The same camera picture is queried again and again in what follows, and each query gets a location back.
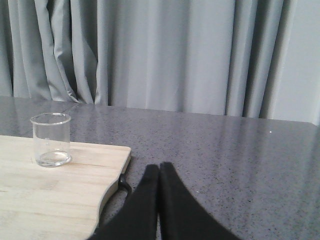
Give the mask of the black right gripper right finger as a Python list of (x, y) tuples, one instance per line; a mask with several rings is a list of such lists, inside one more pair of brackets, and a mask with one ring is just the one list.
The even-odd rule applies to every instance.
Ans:
[(160, 164), (159, 217), (163, 240), (238, 240), (188, 191), (170, 162)]

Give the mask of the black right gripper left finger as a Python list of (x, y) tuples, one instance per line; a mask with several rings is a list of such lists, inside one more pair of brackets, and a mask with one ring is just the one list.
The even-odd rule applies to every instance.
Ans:
[(90, 240), (154, 240), (158, 220), (159, 167), (147, 165), (135, 191), (123, 207)]

